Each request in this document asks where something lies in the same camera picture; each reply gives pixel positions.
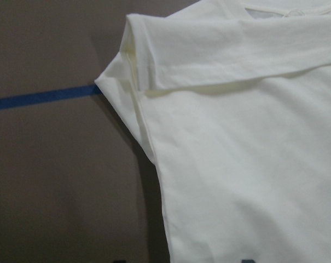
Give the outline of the cream long-sleeve cat shirt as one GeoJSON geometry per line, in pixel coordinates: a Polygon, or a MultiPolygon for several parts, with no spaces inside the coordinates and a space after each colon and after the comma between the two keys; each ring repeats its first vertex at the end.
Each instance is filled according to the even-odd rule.
{"type": "Polygon", "coordinates": [[[129,14],[95,82],[156,166],[171,262],[331,262],[331,1],[129,14]]]}

